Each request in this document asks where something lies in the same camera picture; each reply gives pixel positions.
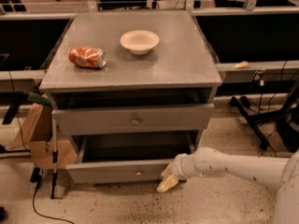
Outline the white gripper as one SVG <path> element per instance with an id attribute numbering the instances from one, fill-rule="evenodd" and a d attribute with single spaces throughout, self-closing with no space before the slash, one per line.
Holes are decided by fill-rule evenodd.
<path id="1" fill-rule="evenodd" d="M 196 175 L 193 155 L 179 154 L 172 164 L 169 163 L 161 172 L 164 179 L 157 187 L 159 193 L 164 193 L 178 184 L 178 180 L 187 180 Z"/>

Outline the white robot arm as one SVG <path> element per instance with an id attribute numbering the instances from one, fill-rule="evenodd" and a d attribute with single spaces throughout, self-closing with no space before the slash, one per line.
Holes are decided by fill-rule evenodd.
<path id="1" fill-rule="evenodd" d="M 230 174 L 277 192 L 273 224 L 299 224 L 299 152 L 290 158 L 228 155 L 210 147 L 178 154 L 162 171 L 157 191 L 166 192 L 179 180 Z"/>

